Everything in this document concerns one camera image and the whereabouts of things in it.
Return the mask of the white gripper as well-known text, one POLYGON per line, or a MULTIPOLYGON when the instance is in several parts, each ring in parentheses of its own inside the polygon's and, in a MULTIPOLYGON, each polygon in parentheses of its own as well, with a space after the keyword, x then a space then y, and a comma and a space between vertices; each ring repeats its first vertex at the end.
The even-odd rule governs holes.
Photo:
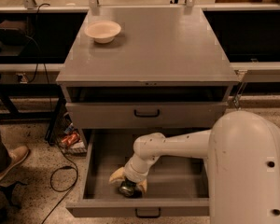
POLYGON ((116 182, 122 182, 125 180, 125 177, 130 181, 137 183, 136 187, 143 193, 147 193, 147 175, 148 172, 139 172, 133 168, 131 162, 127 162, 123 167, 118 168, 110 177, 109 183, 114 184, 116 182))

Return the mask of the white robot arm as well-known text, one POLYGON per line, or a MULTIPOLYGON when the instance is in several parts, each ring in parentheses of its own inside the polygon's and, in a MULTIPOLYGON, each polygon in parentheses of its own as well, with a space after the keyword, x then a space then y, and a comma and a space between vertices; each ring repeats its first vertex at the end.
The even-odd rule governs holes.
POLYGON ((110 177, 129 197, 147 191, 161 156, 206 158, 210 224, 280 224, 280 128, 246 111, 222 116, 212 129, 138 137, 133 155, 110 177))

